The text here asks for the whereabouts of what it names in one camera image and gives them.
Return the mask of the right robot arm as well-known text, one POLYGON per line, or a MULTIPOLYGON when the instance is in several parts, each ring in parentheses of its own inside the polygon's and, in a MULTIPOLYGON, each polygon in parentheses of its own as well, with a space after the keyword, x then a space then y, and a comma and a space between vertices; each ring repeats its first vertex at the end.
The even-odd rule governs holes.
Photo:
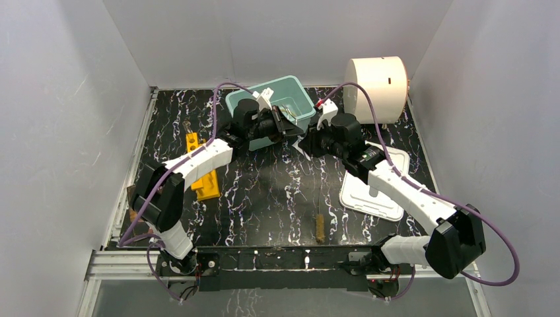
POLYGON ((337 114, 310 126, 295 146, 309 157, 340 159, 350 175, 387 195, 425 230, 424 236, 390 235, 378 241, 362 266, 390 273, 399 264, 427 265, 452 279, 486 251, 481 220, 464 207, 423 193, 419 182, 398 176, 389 155, 363 139, 355 116, 337 114))

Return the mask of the tan rubber tube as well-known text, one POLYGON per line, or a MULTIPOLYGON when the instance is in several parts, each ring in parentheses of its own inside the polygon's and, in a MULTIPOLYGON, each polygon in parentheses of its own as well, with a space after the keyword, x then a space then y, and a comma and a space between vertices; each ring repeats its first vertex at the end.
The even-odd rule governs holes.
POLYGON ((289 109, 282 109, 281 111, 282 111, 282 113, 284 113, 284 115, 290 116, 292 119, 297 120, 297 116, 293 112, 291 112, 289 109))

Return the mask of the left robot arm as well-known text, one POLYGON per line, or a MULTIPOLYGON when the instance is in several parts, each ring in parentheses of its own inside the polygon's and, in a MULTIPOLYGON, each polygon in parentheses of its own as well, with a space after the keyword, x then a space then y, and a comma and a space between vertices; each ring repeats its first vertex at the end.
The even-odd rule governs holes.
POLYGON ((184 192, 204 175, 245 154, 255 139, 276 143, 303 133, 278 106, 262 108, 254 99, 242 99, 214 140, 174 160, 144 167, 130 193, 129 208, 152 228, 172 258, 172 267, 189 275, 197 267, 197 257, 181 223, 184 192))

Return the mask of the white paper packet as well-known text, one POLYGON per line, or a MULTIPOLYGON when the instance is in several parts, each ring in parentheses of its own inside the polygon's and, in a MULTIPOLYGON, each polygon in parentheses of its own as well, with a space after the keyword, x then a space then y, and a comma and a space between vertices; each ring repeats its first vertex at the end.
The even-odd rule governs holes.
POLYGON ((297 137, 297 139, 292 144, 292 147, 296 149, 307 161, 311 161, 310 156, 300 147, 300 142, 302 140, 302 137, 297 137))

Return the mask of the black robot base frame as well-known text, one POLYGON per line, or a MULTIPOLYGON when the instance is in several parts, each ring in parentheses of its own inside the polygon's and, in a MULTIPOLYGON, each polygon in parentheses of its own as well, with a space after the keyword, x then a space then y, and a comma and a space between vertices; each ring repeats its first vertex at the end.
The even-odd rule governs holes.
POLYGON ((202 292, 231 289, 399 289, 410 265, 385 264, 379 249, 346 246, 200 246, 187 268, 168 254, 157 259, 157 273, 170 282, 199 281, 202 292))

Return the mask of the white plastic lid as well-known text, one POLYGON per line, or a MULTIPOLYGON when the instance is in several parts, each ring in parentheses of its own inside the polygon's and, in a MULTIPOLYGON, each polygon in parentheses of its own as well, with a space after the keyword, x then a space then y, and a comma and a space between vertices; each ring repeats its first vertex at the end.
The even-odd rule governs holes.
MULTIPOLYGON (((408 174, 409 154, 393 147, 388 147, 388 152, 398 170, 403 174, 408 174)), ((371 189, 347 170, 339 192, 339 202, 344 208, 391 222, 401 220, 404 214, 403 207, 399 206, 388 195, 379 190, 371 189)))

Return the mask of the tan test tube brush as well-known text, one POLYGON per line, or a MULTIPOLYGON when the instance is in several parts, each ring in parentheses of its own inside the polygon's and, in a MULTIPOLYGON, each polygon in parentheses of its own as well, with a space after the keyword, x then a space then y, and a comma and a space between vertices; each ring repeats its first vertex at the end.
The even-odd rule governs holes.
POLYGON ((317 197, 317 202, 316 202, 316 217, 315 217, 315 220, 316 220, 316 242, 318 244, 323 244, 326 240, 324 215, 320 211, 321 197, 322 197, 322 185, 319 186, 318 197, 317 197))

